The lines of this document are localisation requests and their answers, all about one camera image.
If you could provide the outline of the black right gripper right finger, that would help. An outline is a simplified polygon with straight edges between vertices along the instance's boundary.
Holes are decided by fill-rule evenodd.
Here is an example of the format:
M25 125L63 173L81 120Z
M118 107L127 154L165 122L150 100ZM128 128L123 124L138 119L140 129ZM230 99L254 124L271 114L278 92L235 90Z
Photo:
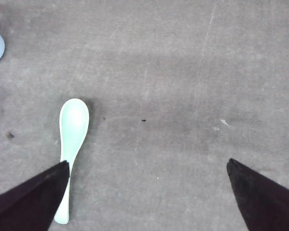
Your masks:
M232 158L226 169L249 231L289 231L289 189Z

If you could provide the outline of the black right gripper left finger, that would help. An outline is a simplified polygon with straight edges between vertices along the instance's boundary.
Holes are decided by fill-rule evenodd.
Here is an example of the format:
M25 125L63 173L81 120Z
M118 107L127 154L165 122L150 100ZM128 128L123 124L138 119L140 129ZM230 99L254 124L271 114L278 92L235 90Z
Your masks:
M0 194L0 231L47 231L68 179L63 161Z

